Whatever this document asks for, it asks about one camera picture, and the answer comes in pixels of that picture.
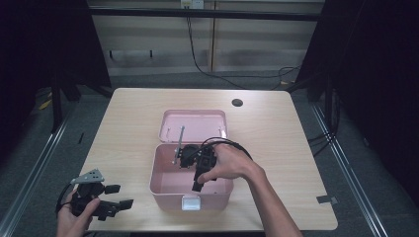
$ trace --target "dark floor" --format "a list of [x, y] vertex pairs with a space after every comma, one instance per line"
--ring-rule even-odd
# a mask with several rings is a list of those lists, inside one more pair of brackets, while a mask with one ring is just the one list
[[[257, 90], [267, 90], [278, 84], [277, 79], [237, 79], [236, 83]], [[156, 87], [156, 88], [209, 88], [235, 89], [231, 84], [199, 73], [166, 74], [113, 78], [114, 87]], [[109, 103], [109, 99], [81, 87], [82, 98], [74, 104], [67, 127], [56, 146], [38, 185], [18, 222], [13, 236], [53, 236], [56, 220], [54, 206], [65, 184], [77, 177], [90, 149], [96, 131]], [[295, 108], [307, 138], [321, 133], [311, 104], [304, 90], [292, 93]], [[38, 104], [44, 98], [38, 98]], [[338, 140], [351, 162], [351, 167], [363, 185], [367, 196], [382, 221], [388, 236], [418, 236], [419, 211], [400, 185], [382, 167], [379, 157], [367, 147], [362, 135], [342, 109]], [[34, 108], [21, 142], [9, 155], [8, 162], [0, 169], [0, 217], [3, 218], [9, 206], [23, 186], [28, 174], [37, 162], [48, 141], [51, 129], [51, 107], [43, 111]], [[312, 147], [313, 153], [322, 144]], [[334, 231], [303, 231], [304, 236], [374, 236], [348, 186], [340, 166], [327, 147], [315, 157], [327, 193], [338, 199], [333, 205], [339, 226]], [[99, 233], [97, 236], [129, 236], [129, 233]], [[243, 233], [201, 233], [163, 234], [144, 233], [132, 236], [259, 236]]]

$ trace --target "black curtain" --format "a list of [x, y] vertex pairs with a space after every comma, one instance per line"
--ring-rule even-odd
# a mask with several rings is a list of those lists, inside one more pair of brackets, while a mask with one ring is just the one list
[[18, 139], [39, 88], [57, 83], [69, 100], [76, 84], [110, 87], [95, 26], [88, 15], [41, 13], [42, 6], [87, 8], [85, 0], [0, 1], [0, 155]]
[[[323, 67], [349, 116], [419, 206], [419, 2], [326, 1], [322, 14], [344, 16], [342, 6], [352, 14], [319, 22], [297, 81]], [[308, 87], [314, 100], [325, 89], [319, 79]]]

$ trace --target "round hole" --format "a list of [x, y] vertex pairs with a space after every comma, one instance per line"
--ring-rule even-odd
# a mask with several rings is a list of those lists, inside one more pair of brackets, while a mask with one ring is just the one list
[[231, 104], [233, 104], [235, 107], [241, 107], [243, 106], [243, 101], [240, 99], [234, 99], [232, 100]]

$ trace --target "metal rod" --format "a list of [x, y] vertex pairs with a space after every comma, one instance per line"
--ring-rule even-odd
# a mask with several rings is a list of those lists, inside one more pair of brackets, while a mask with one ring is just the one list
[[185, 127], [182, 125], [181, 126], [181, 135], [179, 136], [178, 147], [176, 148], [175, 158], [173, 159], [173, 162], [172, 162], [174, 165], [177, 164], [177, 159], [178, 159], [178, 156], [179, 156], [179, 152], [181, 151], [182, 137], [183, 137], [184, 130], [185, 130]]
[[80, 7], [32, 7], [32, 13], [53, 14], [88, 14], [96, 16], [146, 16], [146, 17], [181, 17], [181, 18], [221, 18], [221, 19], [254, 19], [254, 20], [283, 20], [317, 22], [320, 14], [284, 13], [284, 12], [250, 12], [226, 10], [199, 10], [199, 9], [149, 9], [149, 8], [116, 8], [90, 6]]

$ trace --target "black panel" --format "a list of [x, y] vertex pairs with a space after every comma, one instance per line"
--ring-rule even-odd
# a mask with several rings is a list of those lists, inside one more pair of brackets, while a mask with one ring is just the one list
[[[419, 205], [419, 2], [356, 2], [326, 1], [323, 15], [347, 6], [350, 18], [318, 23], [298, 80], [325, 70], [349, 116]], [[324, 85], [310, 84], [311, 99]]]

